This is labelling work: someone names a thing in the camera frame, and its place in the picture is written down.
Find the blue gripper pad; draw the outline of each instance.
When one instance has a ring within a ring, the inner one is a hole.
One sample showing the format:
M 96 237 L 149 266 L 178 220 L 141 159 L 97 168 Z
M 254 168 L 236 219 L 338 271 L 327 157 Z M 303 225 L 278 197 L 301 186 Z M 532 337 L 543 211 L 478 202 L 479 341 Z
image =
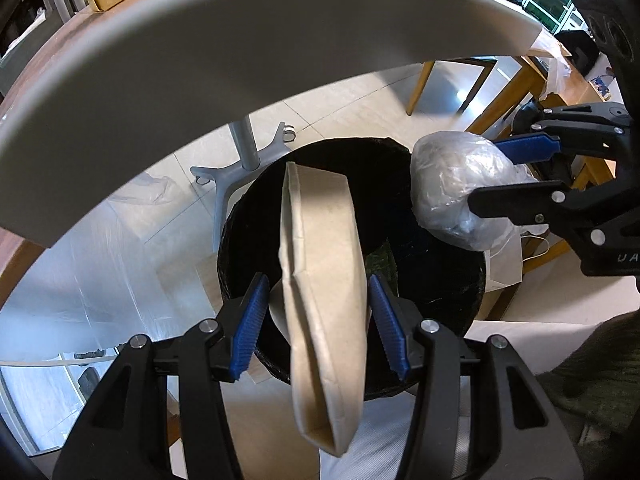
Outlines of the blue gripper pad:
M 369 278 L 369 305 L 382 339 L 389 367 L 398 374 L 398 379 L 404 381 L 411 369 L 404 331 L 375 274 Z
M 263 274 L 250 294 L 231 344 L 229 375 L 235 381 L 247 370 L 269 306 L 269 279 Z
M 544 162 L 560 153 L 560 141 L 547 134 L 527 134 L 498 140 L 496 147 L 514 164 Z

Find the metal screw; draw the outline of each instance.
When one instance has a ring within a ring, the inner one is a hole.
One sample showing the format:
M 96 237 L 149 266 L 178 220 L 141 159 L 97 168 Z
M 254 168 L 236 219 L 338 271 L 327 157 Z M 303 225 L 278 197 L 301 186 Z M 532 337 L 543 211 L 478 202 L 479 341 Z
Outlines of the metal screw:
M 607 241 L 607 237 L 600 229 L 594 229 L 591 231 L 591 241 L 596 245 L 604 245 Z
M 561 204 L 562 202 L 564 202 L 565 198 L 566 198 L 566 196 L 564 195 L 564 193 L 562 191 L 554 191 L 551 194 L 551 200 L 553 200 L 557 204 Z
M 500 350 L 502 350 L 503 348 L 507 348 L 507 346 L 509 346 L 509 342 L 507 341 L 507 338 L 505 338 L 505 336 L 503 335 L 499 335 L 499 334 L 492 335 L 489 341 L 491 341 L 491 344 L 494 345 L 496 348 L 499 348 Z
M 210 334 L 218 329 L 218 322 L 215 319 L 203 319 L 198 327 L 201 332 Z
M 146 345 L 146 341 L 146 335 L 137 334 L 129 339 L 129 344 L 132 348 L 142 348 L 144 345 Z
M 420 323 L 420 328 L 426 333 L 435 334 L 438 330 L 440 330 L 440 325 L 433 319 L 424 319 Z

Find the paper bag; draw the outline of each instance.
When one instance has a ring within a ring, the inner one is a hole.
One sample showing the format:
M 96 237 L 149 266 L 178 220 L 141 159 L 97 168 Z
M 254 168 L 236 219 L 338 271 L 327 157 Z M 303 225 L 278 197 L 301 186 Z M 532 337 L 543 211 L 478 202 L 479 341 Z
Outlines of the paper bag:
M 367 282 L 345 176 L 287 163 L 279 257 L 298 429 L 341 456 L 362 415 L 367 354 Z

